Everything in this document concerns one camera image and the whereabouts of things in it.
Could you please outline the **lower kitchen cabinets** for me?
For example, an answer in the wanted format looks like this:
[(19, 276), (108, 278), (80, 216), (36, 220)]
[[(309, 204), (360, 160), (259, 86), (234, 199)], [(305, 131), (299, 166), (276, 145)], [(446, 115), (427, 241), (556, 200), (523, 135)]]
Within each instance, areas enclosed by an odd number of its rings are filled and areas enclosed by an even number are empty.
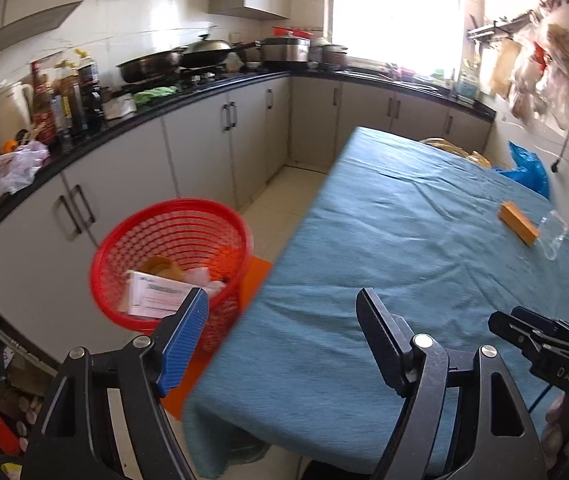
[(241, 209), (286, 164), (329, 169), (360, 126), (483, 151), (494, 118), (482, 104), (348, 73), (243, 76), (144, 108), (0, 198), (0, 333), (49, 365), (74, 346), (116, 348), (128, 331), (92, 300), (89, 267), (131, 214), (176, 197)]

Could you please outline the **black frying pan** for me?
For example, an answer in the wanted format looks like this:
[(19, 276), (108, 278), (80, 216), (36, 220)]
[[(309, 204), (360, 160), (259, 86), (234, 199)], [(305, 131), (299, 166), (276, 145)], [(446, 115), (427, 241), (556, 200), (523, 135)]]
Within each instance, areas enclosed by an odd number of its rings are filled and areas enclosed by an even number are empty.
[(117, 68), (126, 84), (138, 84), (173, 73), (180, 64), (181, 52), (181, 49), (155, 52), (118, 64)]

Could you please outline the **blue table cloth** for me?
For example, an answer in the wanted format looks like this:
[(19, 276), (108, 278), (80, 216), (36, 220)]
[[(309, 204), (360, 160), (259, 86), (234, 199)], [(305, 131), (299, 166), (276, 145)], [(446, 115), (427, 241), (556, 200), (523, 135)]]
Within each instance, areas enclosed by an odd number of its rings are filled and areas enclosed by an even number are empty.
[(369, 474), (402, 399), (359, 327), (357, 293), (443, 347), (495, 344), (522, 396), (542, 390), (487, 321), (525, 307), (569, 322), (569, 240), (555, 260), (498, 218), (550, 202), (498, 172), (431, 146), (357, 129), (268, 279), (182, 409), (199, 476), (259, 460), (271, 445)]

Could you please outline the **white orange carton box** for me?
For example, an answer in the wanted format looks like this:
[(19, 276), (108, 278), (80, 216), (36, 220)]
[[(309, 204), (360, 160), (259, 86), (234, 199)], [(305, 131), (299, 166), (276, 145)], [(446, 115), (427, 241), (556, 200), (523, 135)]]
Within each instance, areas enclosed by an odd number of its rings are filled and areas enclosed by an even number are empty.
[(170, 269), (158, 275), (128, 271), (117, 311), (135, 318), (164, 318), (178, 310), (193, 288), (202, 288), (212, 299), (226, 288), (226, 284), (213, 280), (207, 268), (188, 270), (179, 280)]

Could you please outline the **blue plastic bag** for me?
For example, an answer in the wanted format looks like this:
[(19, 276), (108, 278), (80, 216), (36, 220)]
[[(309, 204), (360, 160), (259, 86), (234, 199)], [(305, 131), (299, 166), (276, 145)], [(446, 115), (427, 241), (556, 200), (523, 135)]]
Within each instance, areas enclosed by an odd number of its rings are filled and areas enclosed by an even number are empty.
[(516, 181), (535, 193), (550, 199), (550, 184), (542, 161), (535, 153), (513, 142), (508, 142), (509, 153), (513, 160), (513, 168), (493, 169), (502, 176)]

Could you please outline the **hanging plastic bags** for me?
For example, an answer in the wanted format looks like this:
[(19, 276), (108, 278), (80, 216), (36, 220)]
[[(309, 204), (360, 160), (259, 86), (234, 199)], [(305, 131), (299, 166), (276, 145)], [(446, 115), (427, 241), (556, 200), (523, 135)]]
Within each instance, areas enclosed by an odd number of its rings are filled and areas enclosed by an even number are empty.
[(487, 87), (527, 125), (553, 122), (569, 131), (569, 2), (501, 40)]

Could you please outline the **clear plastic cup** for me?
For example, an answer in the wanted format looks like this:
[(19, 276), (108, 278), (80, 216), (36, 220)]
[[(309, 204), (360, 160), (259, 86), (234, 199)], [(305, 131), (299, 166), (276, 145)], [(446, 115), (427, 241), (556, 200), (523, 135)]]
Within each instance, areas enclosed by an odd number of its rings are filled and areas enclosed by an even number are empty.
[(539, 237), (535, 245), (542, 251), (547, 260), (556, 260), (559, 248), (568, 233), (567, 222), (556, 209), (552, 209), (541, 219), (537, 230)]

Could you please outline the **silver rice cooker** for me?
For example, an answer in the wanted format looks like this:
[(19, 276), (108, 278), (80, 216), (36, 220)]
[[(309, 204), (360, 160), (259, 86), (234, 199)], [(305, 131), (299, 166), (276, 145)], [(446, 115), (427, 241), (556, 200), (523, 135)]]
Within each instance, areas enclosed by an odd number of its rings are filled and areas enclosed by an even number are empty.
[(265, 66), (305, 66), (311, 40), (299, 37), (269, 37), (260, 43), (260, 60)]

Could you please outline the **yellow plastic bag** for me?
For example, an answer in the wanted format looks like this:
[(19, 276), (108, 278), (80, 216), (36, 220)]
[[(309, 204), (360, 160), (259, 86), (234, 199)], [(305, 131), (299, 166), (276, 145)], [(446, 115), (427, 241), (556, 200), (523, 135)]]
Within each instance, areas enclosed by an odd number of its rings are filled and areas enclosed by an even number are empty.
[(492, 168), (491, 162), (479, 152), (477, 151), (467, 152), (462, 148), (460, 148), (459, 146), (452, 144), (451, 142), (445, 139), (428, 138), (425, 140), (421, 140), (421, 143), (429, 145), (431, 146), (431, 148), (437, 148), (438, 150), (467, 159), (469, 160), (469, 162), (473, 162), (474, 164), (477, 164), (478, 166), (481, 166), (483, 168), (487, 169)]

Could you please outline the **plastic bags on counter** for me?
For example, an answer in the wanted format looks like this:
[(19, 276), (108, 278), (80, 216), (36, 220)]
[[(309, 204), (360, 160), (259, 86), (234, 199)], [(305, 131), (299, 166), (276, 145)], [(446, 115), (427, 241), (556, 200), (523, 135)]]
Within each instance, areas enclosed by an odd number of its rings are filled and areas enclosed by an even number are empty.
[(48, 148), (39, 141), (30, 141), (11, 153), (0, 155), (0, 197), (30, 186), (49, 155)]

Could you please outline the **yellow box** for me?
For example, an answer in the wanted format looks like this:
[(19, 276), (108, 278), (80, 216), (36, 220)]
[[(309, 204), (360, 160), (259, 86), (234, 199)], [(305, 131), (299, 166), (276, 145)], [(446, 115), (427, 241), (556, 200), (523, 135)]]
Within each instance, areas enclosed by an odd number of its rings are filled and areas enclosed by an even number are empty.
[(539, 229), (515, 203), (502, 203), (498, 218), (527, 246), (533, 246), (539, 239)]

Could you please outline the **white electric kettle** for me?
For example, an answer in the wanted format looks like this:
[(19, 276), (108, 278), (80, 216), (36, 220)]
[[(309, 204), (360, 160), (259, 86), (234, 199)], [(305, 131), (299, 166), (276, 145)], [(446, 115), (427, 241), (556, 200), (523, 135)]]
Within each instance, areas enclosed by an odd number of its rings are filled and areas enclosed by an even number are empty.
[(0, 153), (13, 151), (33, 134), (34, 90), (21, 81), (0, 84)]

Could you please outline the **sauce bottles group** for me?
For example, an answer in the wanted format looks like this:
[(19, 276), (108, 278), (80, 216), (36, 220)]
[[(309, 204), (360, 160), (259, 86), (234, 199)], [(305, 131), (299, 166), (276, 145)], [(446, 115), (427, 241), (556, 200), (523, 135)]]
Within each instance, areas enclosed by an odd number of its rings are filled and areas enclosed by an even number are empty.
[(97, 62), (86, 50), (74, 53), (77, 61), (58, 53), (30, 63), (35, 138), (46, 145), (77, 143), (106, 121)]

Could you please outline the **black wok with lid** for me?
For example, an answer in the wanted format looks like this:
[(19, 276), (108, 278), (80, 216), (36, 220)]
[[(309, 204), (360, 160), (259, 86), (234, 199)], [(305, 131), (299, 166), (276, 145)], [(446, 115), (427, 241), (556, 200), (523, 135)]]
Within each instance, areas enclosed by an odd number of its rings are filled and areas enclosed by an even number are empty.
[(199, 41), (188, 44), (181, 51), (179, 66), (185, 70), (217, 66), (224, 64), (231, 53), (258, 47), (260, 47), (260, 41), (251, 41), (247, 44), (228, 44), (224, 40), (210, 39), (205, 34), (200, 36)]

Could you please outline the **red plastic basket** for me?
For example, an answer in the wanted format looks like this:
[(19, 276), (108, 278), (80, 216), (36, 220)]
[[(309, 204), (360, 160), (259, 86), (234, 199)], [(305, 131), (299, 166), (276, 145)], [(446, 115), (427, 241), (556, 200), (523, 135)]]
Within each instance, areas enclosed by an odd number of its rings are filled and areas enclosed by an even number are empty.
[(176, 198), (144, 208), (123, 220), (102, 240), (89, 271), (92, 298), (113, 323), (149, 334), (152, 318), (118, 312), (128, 271), (153, 259), (168, 259), (182, 272), (207, 268), (226, 288), (210, 300), (199, 347), (212, 353), (240, 318), (240, 289), (249, 270), (253, 235), (229, 207), (203, 198)]

